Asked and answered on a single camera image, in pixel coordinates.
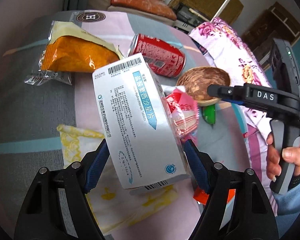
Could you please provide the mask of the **person's right hand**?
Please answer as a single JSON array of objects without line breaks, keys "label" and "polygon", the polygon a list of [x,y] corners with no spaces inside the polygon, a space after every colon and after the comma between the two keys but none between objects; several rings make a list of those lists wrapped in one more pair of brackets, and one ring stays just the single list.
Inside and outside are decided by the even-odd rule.
[{"label": "person's right hand", "polygon": [[279,165],[281,159],[285,162],[294,164],[294,177],[300,175],[300,145],[298,147],[288,147],[282,150],[282,153],[279,153],[274,147],[274,138],[273,134],[269,133],[267,140],[268,149],[267,149],[267,165],[266,165],[266,174],[267,177],[275,182],[276,178],[281,174],[282,168]]}]

